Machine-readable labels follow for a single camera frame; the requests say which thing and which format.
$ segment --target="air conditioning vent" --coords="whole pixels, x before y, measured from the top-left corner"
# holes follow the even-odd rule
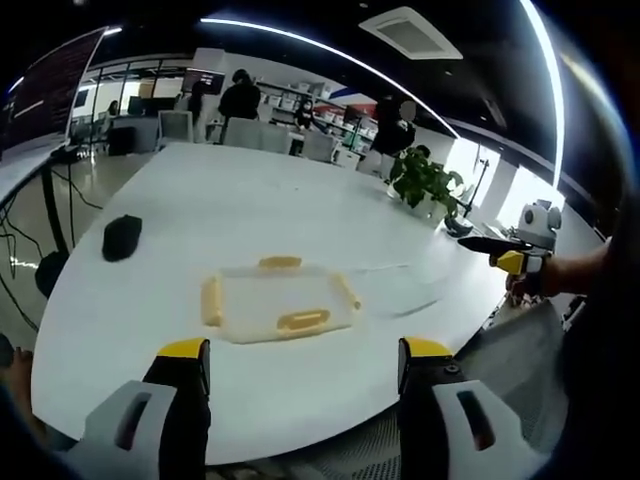
[[[377,15],[360,28],[412,60],[461,60],[462,54],[418,12],[400,7]]]

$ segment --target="black computer mouse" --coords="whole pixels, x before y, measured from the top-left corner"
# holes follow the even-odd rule
[[[129,258],[136,251],[142,219],[125,215],[104,227],[102,256],[107,262],[118,262]]]

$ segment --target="computer monitor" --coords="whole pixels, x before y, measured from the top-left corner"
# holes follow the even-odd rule
[[[129,115],[144,114],[144,103],[142,101],[142,97],[137,97],[137,96],[129,97],[129,105],[127,106],[127,113]]]
[[[182,91],[190,93],[196,82],[205,84],[206,95],[220,95],[224,84],[224,73],[201,70],[197,68],[187,68],[182,82]]]
[[[145,116],[157,117],[160,110],[173,110],[176,99],[174,97],[143,98],[142,104]]]

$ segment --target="potted plant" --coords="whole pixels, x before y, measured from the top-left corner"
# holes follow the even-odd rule
[[[458,186],[462,177],[457,172],[445,172],[442,165],[430,162],[417,148],[408,148],[396,157],[389,180],[400,199],[434,226],[446,215],[457,213],[449,183],[453,180]]]

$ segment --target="plastic container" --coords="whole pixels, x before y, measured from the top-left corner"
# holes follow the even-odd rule
[[[351,327],[361,303],[343,275],[270,257],[257,267],[222,269],[202,287],[205,324],[233,343],[319,335]]]
[[[276,96],[276,95],[269,95],[268,98],[268,103],[269,105],[271,105],[272,107],[279,107],[280,106],[280,100],[282,97],[280,96]]]
[[[307,93],[309,91],[309,89],[311,88],[311,84],[307,83],[307,82],[298,82],[298,84],[295,86],[296,90],[299,90],[301,92]]]
[[[295,104],[296,104],[295,98],[283,98],[280,108],[293,111],[295,108]]]

